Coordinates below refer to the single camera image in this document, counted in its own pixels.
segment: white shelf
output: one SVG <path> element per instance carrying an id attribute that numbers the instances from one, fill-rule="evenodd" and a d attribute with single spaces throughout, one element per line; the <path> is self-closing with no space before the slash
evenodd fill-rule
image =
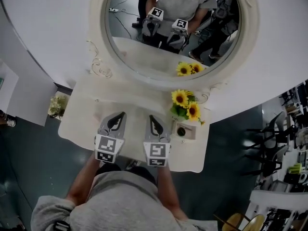
<path id="1" fill-rule="evenodd" d="M 0 110 L 6 113 L 19 77 L 0 60 L 0 78 L 4 79 L 0 88 Z"/>

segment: yellow flower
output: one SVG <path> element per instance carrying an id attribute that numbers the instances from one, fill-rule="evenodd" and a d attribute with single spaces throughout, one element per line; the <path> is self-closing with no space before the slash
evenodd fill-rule
<path id="1" fill-rule="evenodd" d="M 173 103 L 184 108 L 188 106 L 188 97 L 184 90 L 176 90 L 171 93 Z"/>
<path id="2" fill-rule="evenodd" d="M 192 73 L 196 74 L 204 70 L 204 68 L 199 63 L 190 64 L 192 67 Z"/>
<path id="3" fill-rule="evenodd" d="M 193 96 L 193 92 L 190 90 L 185 91 L 187 96 Z"/>
<path id="4" fill-rule="evenodd" d="M 188 63 L 181 62 L 177 67 L 178 76 L 187 76 L 192 74 L 192 68 Z"/>
<path id="5" fill-rule="evenodd" d="M 191 121 L 197 121 L 200 118 L 200 107 L 197 102 L 189 102 L 187 116 Z"/>

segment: white vanity table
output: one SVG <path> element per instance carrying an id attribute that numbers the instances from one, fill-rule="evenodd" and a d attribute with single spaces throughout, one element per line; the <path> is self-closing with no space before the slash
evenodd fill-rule
<path id="1" fill-rule="evenodd" d="M 145 161 L 142 143 L 147 117 L 159 117 L 172 130 L 171 92 L 178 89 L 193 91 L 200 107 L 200 118 L 205 124 L 201 126 L 199 122 L 190 120 L 182 122 L 183 126 L 188 129 L 191 126 L 195 131 L 195 139 L 192 140 L 183 139 L 173 131 L 168 163 L 172 171 L 201 172 L 211 121 L 210 109 L 213 107 L 208 100 L 243 64 L 255 45 L 259 27 L 257 0 L 235 0 L 241 16 L 239 33 L 232 46 L 211 67 L 203 65 L 203 71 L 183 77 L 177 76 L 179 62 L 190 64 L 195 60 L 111 35 L 110 2 L 91 0 L 88 42 L 94 52 L 92 74 L 77 81 L 59 135 L 83 148 L 94 150 L 94 137 L 102 120 L 115 112 L 125 112 L 126 141 L 120 155 Z"/>

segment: ornate mirror frame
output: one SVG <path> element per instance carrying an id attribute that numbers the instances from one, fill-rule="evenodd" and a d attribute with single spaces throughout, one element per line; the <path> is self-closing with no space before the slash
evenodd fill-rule
<path id="1" fill-rule="evenodd" d="M 91 0 L 89 17 L 89 42 L 95 48 L 96 56 L 92 63 L 99 74 L 105 77 L 131 77 L 133 81 L 160 90 L 203 89 L 223 83 L 243 65 L 253 50 L 259 30 L 259 8 L 257 0 L 238 0 L 240 9 L 239 33 L 224 57 L 205 71 L 188 77 L 144 76 L 124 62 L 123 55 L 117 50 L 109 28 L 108 11 L 110 0 Z"/>

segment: mirror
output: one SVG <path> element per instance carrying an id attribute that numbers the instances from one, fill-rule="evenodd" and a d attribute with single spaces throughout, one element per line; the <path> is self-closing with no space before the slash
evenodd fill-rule
<path id="1" fill-rule="evenodd" d="M 207 74 L 234 48 L 237 0 L 108 0 L 102 23 L 125 65 L 146 77 Z"/>

